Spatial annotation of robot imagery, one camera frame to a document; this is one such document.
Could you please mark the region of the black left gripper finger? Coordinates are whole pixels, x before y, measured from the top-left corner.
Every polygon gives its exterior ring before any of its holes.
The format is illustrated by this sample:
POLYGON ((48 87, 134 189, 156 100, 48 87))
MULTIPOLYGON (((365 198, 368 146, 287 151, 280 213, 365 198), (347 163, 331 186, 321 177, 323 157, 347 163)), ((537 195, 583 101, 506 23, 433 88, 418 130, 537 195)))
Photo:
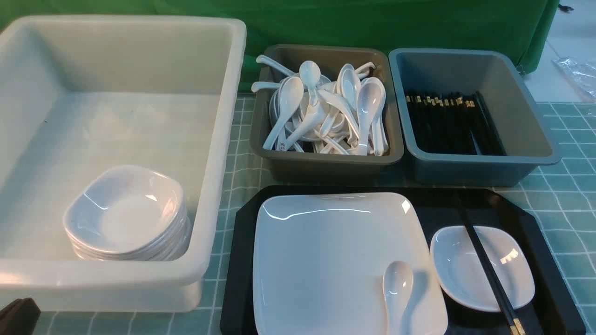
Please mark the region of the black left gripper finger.
POLYGON ((32 298, 15 299, 0 312, 2 335, 32 335, 41 310, 32 298))

